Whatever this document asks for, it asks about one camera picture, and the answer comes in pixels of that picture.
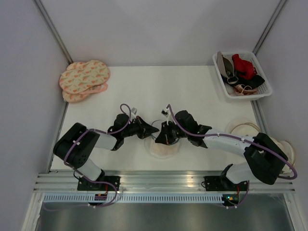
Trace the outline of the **white mesh laundry bag blue zipper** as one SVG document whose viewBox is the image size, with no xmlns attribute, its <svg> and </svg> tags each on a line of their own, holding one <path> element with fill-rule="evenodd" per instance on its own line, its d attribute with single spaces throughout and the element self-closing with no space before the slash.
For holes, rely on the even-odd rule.
<svg viewBox="0 0 308 231">
<path fill-rule="evenodd" d="M 180 148 L 180 140 L 176 139 L 170 145 L 155 143 L 155 140 L 161 131 L 162 122 L 163 120 L 159 119 L 159 120 L 154 120 L 151 123 L 151 126 L 158 128 L 159 131 L 151 134 L 150 137 L 146 138 L 144 145 L 148 153 L 153 157 L 158 159 L 167 159 L 173 157 L 178 152 Z"/>
</svg>

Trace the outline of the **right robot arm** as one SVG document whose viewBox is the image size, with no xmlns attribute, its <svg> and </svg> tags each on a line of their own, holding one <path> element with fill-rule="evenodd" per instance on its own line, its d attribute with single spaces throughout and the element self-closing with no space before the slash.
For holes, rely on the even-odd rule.
<svg viewBox="0 0 308 231">
<path fill-rule="evenodd" d="M 168 109 L 161 113 L 167 120 L 162 123 L 155 143 L 171 145 L 176 140 L 186 138 L 196 147 L 222 150 L 245 159 L 241 164 L 227 165 L 219 175 L 219 183 L 225 190 L 249 180 L 273 185 L 288 162 L 287 155 L 267 134 L 231 135 L 198 124 L 186 110 L 175 115 Z"/>
</svg>

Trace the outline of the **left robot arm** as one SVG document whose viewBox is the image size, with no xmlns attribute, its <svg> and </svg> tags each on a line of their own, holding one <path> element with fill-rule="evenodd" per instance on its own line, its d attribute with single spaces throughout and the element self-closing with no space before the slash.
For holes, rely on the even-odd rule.
<svg viewBox="0 0 308 231">
<path fill-rule="evenodd" d="M 113 125 L 106 133 L 88 129 L 75 123 L 55 144 L 53 154 L 64 164 L 79 174 L 79 191 L 118 191 L 119 177 L 106 176 L 90 155 L 94 148 L 109 151 L 118 150 L 124 139 L 137 136 L 143 140 L 158 132 L 159 129 L 146 123 L 140 116 L 130 119 L 127 114 L 118 114 Z"/>
</svg>

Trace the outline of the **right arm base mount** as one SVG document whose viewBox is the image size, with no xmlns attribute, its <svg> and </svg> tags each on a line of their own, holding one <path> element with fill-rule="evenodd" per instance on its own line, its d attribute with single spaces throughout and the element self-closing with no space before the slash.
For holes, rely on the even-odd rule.
<svg viewBox="0 0 308 231">
<path fill-rule="evenodd" d="M 220 176 L 204 176 L 201 185 L 207 192 L 244 192 L 248 189 L 247 181 L 235 184 Z"/>
</svg>

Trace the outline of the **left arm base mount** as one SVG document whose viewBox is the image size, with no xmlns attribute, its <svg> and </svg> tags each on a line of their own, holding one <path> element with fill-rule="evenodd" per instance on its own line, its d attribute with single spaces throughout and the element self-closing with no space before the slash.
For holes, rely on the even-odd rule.
<svg viewBox="0 0 308 231">
<path fill-rule="evenodd" d="M 120 177 L 119 176 L 104 176 L 98 179 L 98 181 L 104 181 L 106 183 L 90 182 L 84 178 L 78 180 L 78 191 L 108 191 L 115 192 L 119 190 Z"/>
</svg>

